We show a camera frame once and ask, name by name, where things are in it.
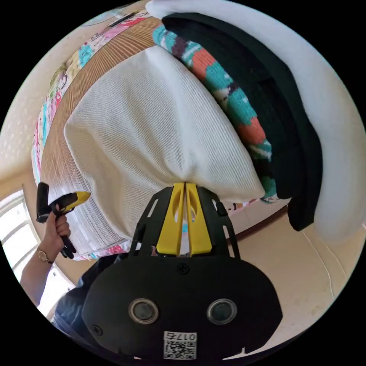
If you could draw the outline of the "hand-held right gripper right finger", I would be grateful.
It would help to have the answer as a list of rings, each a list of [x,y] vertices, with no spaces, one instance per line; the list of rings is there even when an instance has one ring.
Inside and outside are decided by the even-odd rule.
[[[212,250],[212,244],[197,186],[193,183],[186,183],[186,205],[190,255],[209,254]]]

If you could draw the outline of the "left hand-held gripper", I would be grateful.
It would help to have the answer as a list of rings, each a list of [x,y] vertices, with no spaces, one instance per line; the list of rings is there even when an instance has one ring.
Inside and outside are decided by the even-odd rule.
[[[57,217],[65,216],[74,210],[71,204],[83,204],[89,197],[90,192],[76,191],[57,198],[53,202],[48,202],[48,193],[38,193],[36,198],[36,221],[45,223],[50,213],[53,212]],[[73,259],[76,249],[69,237],[63,236],[63,249],[61,254],[64,258]]]

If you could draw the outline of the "person's left hand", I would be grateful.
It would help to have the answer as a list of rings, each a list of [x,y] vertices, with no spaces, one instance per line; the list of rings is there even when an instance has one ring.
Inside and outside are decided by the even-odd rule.
[[[50,213],[46,221],[45,235],[40,245],[42,250],[49,257],[58,255],[64,246],[62,237],[69,237],[70,233],[66,216],[57,217],[53,212]]]

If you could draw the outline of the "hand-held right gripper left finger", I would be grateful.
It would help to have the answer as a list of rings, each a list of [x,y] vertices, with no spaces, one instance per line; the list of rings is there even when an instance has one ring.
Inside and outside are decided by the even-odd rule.
[[[159,254],[180,254],[185,183],[174,184],[156,250]]]

